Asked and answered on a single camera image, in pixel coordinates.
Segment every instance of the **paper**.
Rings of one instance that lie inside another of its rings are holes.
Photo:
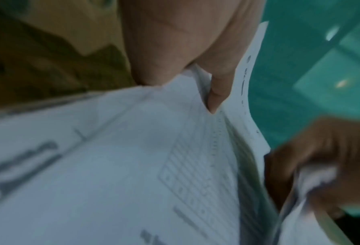
[[[245,55],[248,74],[266,26]],[[233,147],[257,128],[232,122],[226,105],[211,115],[195,69],[162,88],[0,118],[0,244],[262,242],[273,217],[256,165],[268,146]]]

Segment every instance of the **hand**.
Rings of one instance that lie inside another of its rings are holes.
[[[265,186],[280,210],[302,165],[334,162],[338,175],[332,183],[312,190],[308,200],[316,210],[331,211],[360,205],[360,122],[322,118],[290,142],[265,156]]]
[[[119,0],[133,78],[163,85],[192,62],[212,74],[207,107],[230,95],[265,0]]]

